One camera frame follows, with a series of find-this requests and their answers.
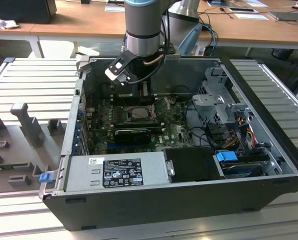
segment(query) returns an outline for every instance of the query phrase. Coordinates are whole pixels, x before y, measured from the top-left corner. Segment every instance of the black box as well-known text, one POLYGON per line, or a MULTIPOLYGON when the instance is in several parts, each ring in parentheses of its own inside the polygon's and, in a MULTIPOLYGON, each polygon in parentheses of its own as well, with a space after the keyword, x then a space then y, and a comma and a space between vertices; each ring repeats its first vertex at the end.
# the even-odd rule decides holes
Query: black box
POLYGON ((0 19, 48 24, 56 14, 55 0, 0 0, 0 19))

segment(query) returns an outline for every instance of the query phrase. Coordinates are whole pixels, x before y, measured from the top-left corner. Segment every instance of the blue tab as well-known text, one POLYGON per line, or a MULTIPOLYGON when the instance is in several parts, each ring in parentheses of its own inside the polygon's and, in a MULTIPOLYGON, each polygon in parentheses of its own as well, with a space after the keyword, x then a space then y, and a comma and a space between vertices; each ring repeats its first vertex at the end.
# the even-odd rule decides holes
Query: blue tab
POLYGON ((40 183, 52 183, 53 182, 53 174, 52 173, 42 173, 39 178, 40 183))
POLYGON ((219 162, 226 161, 237 161, 238 158, 234 151, 221 151, 216 154, 216 157, 219 162))

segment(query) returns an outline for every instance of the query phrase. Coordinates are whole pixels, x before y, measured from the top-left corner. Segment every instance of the warning label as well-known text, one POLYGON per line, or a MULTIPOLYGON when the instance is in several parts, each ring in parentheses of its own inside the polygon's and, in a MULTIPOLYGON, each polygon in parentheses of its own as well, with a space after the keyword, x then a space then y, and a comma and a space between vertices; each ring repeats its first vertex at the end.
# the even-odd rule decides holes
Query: warning label
POLYGON ((140 158, 103 161, 104 188, 144 185, 140 158))

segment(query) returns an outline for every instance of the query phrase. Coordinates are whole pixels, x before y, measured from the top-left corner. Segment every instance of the desk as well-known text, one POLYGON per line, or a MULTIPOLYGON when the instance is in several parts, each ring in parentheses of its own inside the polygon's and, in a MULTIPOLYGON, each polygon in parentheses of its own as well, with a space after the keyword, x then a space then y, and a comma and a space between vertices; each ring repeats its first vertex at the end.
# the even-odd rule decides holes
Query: desk
MULTIPOLYGON (((261 2, 269 7, 255 7, 259 12, 289 12, 293 9, 285 6, 294 3, 289 0, 261 0, 261 2)), ((50 24, 21 23, 20 28, 0 30, 0 39, 27 40, 38 58, 44 56, 40 40, 122 42, 125 34, 124 12, 106 12, 106 4, 102 2, 80 4, 80 1, 57 0, 56 6, 57 14, 50 24)), ((214 7, 201 1, 198 10, 210 13, 212 28, 219 37, 217 46, 298 49, 298 24, 275 22, 267 13, 263 15, 269 20, 238 19, 234 14, 231 14, 233 19, 230 19, 228 15, 221 14, 219 7, 211 8, 214 7)), ((202 14, 201 18, 208 23, 206 14, 202 14)), ((210 40, 210 33, 202 32, 198 43, 204 48, 210 40)))
MULTIPOLYGON (((268 7, 252 7, 258 12, 290 12, 294 2, 289 0, 261 0, 268 7)), ((212 29, 218 33, 217 46, 248 47, 248 48, 281 48, 298 49, 298 24, 293 22, 275 21, 268 13, 262 13, 269 20, 239 19, 234 14, 223 14, 219 7, 210 7, 201 2, 199 12, 206 12, 210 17, 212 29)), ((209 23, 206 14, 201 14, 205 23, 209 23)), ((210 42, 210 33, 203 32, 199 38, 199 45, 205 47, 210 42)))
POLYGON ((21 23, 18 28, 7 28, 6 30, 0 29, 0 39, 29 41, 35 56, 37 58, 43 58, 44 54, 38 37, 30 34, 30 30, 34 26, 34 23, 21 23))

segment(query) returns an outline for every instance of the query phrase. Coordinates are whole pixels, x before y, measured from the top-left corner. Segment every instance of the white sticker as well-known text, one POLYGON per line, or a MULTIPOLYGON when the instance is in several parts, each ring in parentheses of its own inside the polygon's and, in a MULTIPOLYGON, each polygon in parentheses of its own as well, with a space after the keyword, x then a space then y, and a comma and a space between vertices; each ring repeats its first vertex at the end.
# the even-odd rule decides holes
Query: white sticker
POLYGON ((104 160, 104 157, 90 157, 89 164, 103 164, 104 160))

